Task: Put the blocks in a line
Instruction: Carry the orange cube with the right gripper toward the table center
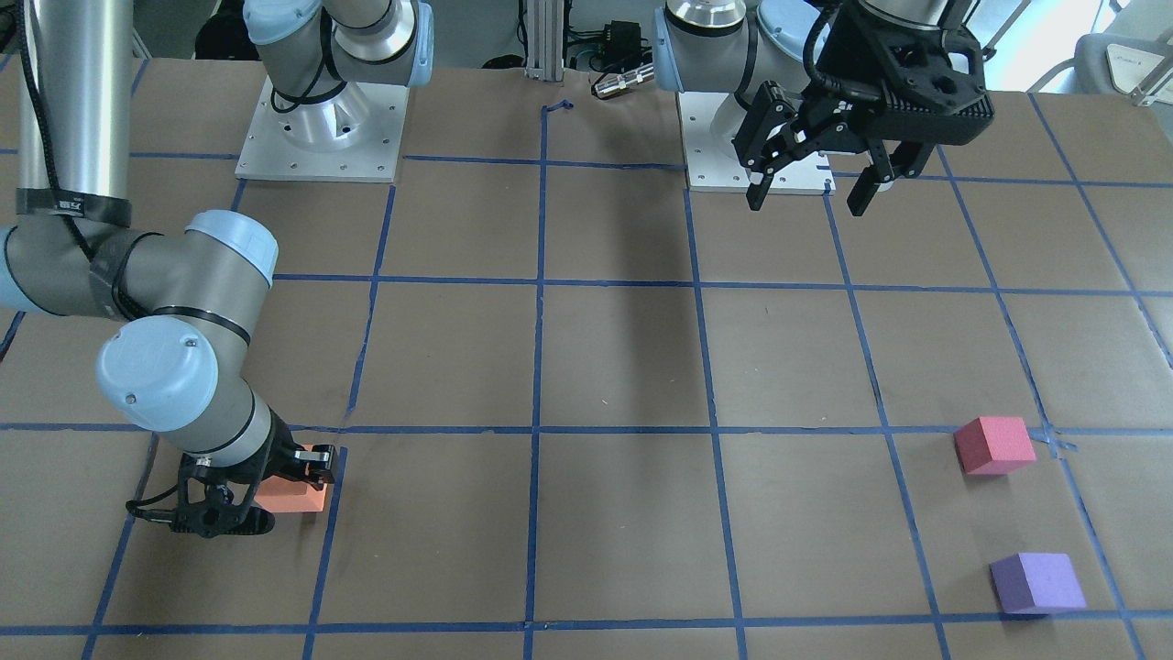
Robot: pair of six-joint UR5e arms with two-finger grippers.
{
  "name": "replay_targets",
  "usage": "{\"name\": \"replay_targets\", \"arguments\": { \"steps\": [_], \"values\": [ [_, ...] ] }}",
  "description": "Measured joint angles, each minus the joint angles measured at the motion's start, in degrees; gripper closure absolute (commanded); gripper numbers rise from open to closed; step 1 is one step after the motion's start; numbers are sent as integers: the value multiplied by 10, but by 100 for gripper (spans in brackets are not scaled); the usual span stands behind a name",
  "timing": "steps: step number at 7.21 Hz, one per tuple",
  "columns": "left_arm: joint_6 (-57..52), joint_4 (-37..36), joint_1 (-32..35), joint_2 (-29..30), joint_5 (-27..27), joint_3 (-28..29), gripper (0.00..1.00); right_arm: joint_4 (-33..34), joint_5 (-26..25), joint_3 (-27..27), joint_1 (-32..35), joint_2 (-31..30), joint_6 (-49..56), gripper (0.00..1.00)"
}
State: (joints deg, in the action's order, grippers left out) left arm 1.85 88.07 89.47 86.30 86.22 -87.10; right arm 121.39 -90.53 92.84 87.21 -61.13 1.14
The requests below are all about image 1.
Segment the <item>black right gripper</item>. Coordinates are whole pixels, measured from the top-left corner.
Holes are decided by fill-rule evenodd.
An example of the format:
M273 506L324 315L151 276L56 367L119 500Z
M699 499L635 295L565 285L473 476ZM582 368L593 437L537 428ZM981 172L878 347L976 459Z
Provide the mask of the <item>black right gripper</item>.
M338 447L301 447L293 442L289 426L282 419L273 417L269 421L267 438L248 455L246 460L238 461L233 465L216 456L187 455L181 460L179 499L192 498L189 494L190 481L201 488L226 489L230 483L248 485L250 488L248 497L252 499L263 479L267 479L278 468L289 464L291 453L294 479L310 487L335 484L334 462L338 458Z

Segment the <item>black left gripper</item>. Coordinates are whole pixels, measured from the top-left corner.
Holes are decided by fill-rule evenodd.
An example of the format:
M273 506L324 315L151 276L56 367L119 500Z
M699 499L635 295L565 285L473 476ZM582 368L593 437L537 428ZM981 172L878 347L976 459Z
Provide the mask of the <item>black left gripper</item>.
M992 125L983 49L967 26L976 5L813 1L804 101L795 109L777 82L762 81L730 141L750 175L751 211L762 209L784 166L818 150L867 147L872 164L847 199L862 216L877 192L921 175L925 145L968 145ZM900 143L889 154L882 140Z

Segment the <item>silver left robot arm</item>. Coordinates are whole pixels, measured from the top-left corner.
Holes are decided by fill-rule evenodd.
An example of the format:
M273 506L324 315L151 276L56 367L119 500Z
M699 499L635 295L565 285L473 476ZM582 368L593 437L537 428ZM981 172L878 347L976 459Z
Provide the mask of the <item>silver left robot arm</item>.
M762 207L784 166L865 154L850 213L918 177L935 147L994 122L972 1L666 1L656 12L656 81L726 94L741 113L728 149Z

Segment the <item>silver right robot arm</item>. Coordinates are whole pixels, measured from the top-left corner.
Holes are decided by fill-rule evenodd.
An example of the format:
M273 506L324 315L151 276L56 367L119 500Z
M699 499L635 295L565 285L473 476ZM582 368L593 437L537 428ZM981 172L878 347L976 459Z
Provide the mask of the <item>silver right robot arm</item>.
M298 445L242 377L273 284L274 237L246 215L209 210L181 236L131 226L128 188L130 1L16 1L22 67L16 222L4 227L4 306L122 322L100 351L110 404L184 455L179 499L278 477L319 490L335 448Z

